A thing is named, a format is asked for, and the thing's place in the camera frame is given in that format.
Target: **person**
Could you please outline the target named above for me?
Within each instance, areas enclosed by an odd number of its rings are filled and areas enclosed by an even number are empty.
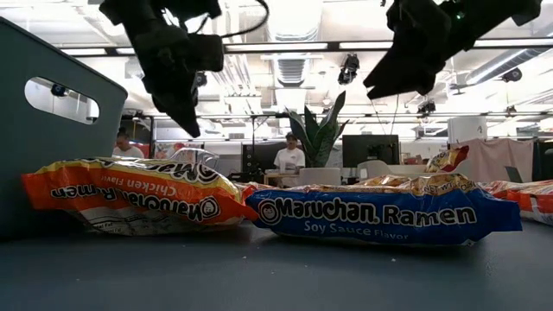
[[[144,153],[137,147],[130,145],[129,135],[125,128],[119,128],[117,147],[113,150],[113,156],[144,158]]]
[[[279,170],[294,171],[296,174],[300,168],[305,167],[305,155],[297,148],[297,137],[288,133],[286,135],[286,148],[279,150],[275,157],[275,166]],[[282,184],[285,187],[294,187],[297,184],[296,178],[283,178]]]

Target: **pink curtain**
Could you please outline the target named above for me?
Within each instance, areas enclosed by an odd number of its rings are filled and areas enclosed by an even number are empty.
[[[472,164],[474,181],[509,181],[505,166],[517,168],[523,182],[532,181],[533,141],[474,139],[451,145],[452,148],[462,146],[470,148],[467,159]]]

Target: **plastic wrapper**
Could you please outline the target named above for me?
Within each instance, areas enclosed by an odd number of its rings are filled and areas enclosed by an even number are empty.
[[[492,197],[462,175],[419,177],[397,184],[401,179],[388,176],[347,187],[259,190],[246,204],[257,213],[256,226],[297,237],[460,245],[491,232],[522,230],[515,202]]]
[[[219,230],[256,216],[236,186],[198,163],[77,159],[22,181],[34,209],[65,210],[94,231],[119,235]]]
[[[493,181],[483,188],[496,198],[517,202],[523,219],[553,225],[553,181]]]
[[[443,151],[426,165],[426,173],[453,172],[457,165],[467,159],[468,146]]]

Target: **gray bin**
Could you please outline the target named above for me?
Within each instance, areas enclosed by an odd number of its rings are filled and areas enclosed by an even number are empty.
[[[64,212],[37,212],[23,190],[21,175],[52,162],[110,156],[121,120],[125,89],[45,41],[0,17],[0,239],[23,238],[80,228]],[[94,124],[39,111],[25,98],[27,82],[41,77],[66,86],[99,106]]]

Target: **ceiling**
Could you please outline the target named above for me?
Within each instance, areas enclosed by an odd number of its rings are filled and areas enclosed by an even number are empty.
[[[98,11],[100,0],[0,0],[0,16],[15,22],[20,27],[38,35],[58,48],[74,47],[128,47],[129,41],[120,27],[113,27]],[[222,34],[236,29],[247,29],[263,17],[263,9],[253,0],[219,1],[224,8],[223,17],[208,22],[204,33]],[[301,31],[313,28],[315,23],[317,41],[367,41],[391,40],[392,32],[386,27],[386,8],[380,0],[272,0],[270,26],[279,31]],[[524,38],[542,35],[540,31],[553,27],[553,1],[544,1],[542,15],[523,27],[508,20],[490,33],[487,38]],[[197,27],[190,21],[189,27]],[[274,40],[267,27],[233,37],[227,43],[254,43]],[[347,91],[343,113],[416,112],[425,99],[433,99],[439,112],[504,111],[509,105],[517,105],[517,111],[548,111],[553,109],[553,52],[548,51],[518,66],[524,74],[519,82],[504,83],[496,79],[477,86],[451,90],[451,85],[463,84],[464,76],[474,69],[488,64],[505,53],[502,50],[477,50],[456,55],[438,75],[435,90],[427,97],[415,93],[398,97],[382,98],[373,103],[366,97],[363,78],[374,68],[384,53],[358,53],[360,70],[358,78],[348,86],[337,83],[340,65],[345,53],[310,54],[304,58],[308,69],[303,73],[300,89],[283,87],[277,80],[275,55],[247,54],[227,56],[225,73],[207,75],[207,85],[200,89],[199,114],[252,114],[301,109],[308,105],[317,113],[332,103],[342,91]],[[136,60],[128,57],[102,57],[81,59],[87,65],[124,86],[130,93],[125,106],[156,113],[149,95],[143,89]],[[394,133],[414,136],[413,129],[420,123],[445,127],[446,117],[430,117],[422,122],[414,117],[399,117],[391,125],[392,117],[356,119],[346,132]],[[528,126],[539,121],[520,117],[513,122],[493,124],[498,133],[502,129]],[[202,126],[211,127],[211,132],[220,131],[228,136],[231,132],[244,132],[248,136],[249,123],[211,122]],[[281,136],[288,130],[284,120],[269,120],[261,125],[259,134],[267,137]]]

